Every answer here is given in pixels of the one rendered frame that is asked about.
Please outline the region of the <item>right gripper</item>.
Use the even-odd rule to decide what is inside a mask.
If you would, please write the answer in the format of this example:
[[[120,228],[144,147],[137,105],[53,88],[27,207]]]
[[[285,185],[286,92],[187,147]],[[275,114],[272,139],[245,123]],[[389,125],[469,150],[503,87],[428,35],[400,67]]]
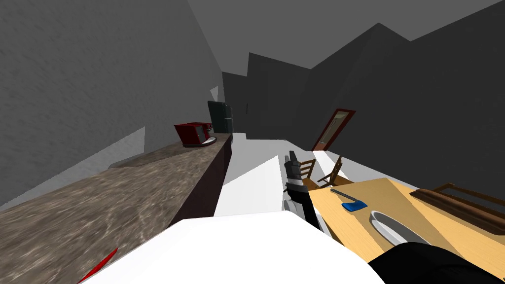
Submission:
[[[293,150],[289,151],[289,156],[285,156],[284,167],[286,169],[289,184],[303,185],[301,177],[301,166]]]

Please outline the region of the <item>red-brown framed door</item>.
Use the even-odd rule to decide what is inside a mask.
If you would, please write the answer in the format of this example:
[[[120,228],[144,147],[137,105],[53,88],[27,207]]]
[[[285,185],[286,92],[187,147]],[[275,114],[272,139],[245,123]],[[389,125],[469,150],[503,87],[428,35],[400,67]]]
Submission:
[[[327,125],[325,125],[312,151],[328,150],[355,113],[355,110],[337,108]]]

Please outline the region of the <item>black refrigerator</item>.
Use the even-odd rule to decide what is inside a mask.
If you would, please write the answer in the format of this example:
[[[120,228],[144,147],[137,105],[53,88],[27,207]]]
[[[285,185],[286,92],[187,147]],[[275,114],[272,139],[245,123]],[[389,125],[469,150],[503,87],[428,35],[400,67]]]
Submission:
[[[208,101],[214,133],[233,133],[232,108],[224,102]]]

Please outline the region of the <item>red coffee machine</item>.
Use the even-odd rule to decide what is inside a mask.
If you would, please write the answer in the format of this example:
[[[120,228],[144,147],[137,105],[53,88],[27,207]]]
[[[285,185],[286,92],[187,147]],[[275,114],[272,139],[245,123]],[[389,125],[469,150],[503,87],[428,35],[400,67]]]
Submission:
[[[174,125],[174,128],[184,147],[204,147],[217,141],[216,137],[209,134],[211,123],[185,123]]]

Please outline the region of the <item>light wooden table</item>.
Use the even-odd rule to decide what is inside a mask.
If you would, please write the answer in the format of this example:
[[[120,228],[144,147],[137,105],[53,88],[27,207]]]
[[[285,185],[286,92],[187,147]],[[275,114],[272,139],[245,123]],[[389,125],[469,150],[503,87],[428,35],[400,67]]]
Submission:
[[[336,189],[367,204],[349,212],[352,202],[329,188],[310,190],[313,205],[338,241],[370,262],[392,245],[369,222],[378,211],[415,231],[434,246],[449,250],[498,278],[505,278],[505,236],[496,236],[410,195],[411,189],[387,178],[337,186]]]

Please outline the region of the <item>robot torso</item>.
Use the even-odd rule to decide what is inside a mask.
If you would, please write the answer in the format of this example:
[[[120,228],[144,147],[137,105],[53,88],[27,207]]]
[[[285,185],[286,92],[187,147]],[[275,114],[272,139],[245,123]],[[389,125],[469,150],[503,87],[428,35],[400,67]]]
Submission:
[[[185,219],[84,284],[384,284],[289,211]]]

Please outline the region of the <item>white oval plate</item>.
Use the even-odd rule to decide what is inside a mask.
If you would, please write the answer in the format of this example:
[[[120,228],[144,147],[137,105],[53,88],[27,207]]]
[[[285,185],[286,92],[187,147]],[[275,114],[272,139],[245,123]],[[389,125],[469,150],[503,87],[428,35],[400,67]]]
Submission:
[[[371,211],[369,222],[393,246],[408,242],[430,245],[415,231],[381,212]]]

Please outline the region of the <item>dark brown wooden chair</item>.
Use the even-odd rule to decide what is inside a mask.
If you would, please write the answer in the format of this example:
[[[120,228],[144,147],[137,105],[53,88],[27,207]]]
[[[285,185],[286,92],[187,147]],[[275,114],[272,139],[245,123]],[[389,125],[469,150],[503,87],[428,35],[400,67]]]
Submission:
[[[462,192],[493,205],[499,205],[505,208],[504,200],[460,188],[452,183],[446,183],[433,190],[419,188],[410,192],[410,195],[468,223],[471,223],[490,234],[505,235],[505,213],[480,205],[476,202],[466,200],[462,197],[448,194],[445,192],[447,189]]]

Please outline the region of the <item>red knife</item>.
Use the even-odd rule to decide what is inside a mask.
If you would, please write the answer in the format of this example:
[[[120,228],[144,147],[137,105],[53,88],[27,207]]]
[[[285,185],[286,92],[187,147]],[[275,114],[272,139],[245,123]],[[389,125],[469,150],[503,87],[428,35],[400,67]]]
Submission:
[[[115,248],[108,256],[106,256],[96,266],[94,266],[89,272],[87,272],[86,275],[77,284],[85,281],[87,278],[93,276],[95,273],[97,273],[103,267],[105,267],[105,265],[115,256],[117,251],[118,251],[118,248]]]

